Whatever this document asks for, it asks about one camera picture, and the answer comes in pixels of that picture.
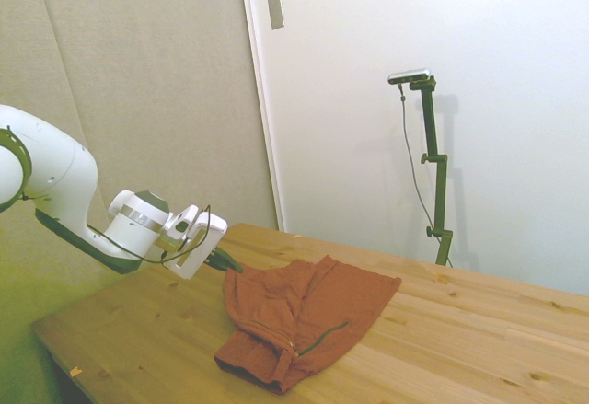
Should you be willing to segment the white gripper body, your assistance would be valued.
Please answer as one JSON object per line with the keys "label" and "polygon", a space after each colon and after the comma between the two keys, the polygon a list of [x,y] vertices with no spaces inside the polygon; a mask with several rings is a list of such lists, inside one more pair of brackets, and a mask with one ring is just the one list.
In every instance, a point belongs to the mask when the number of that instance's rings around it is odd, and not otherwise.
{"label": "white gripper body", "polygon": [[205,263],[228,229],[227,222],[215,214],[202,212],[187,236],[180,242],[179,250],[167,258],[164,266],[178,277],[189,280]]}

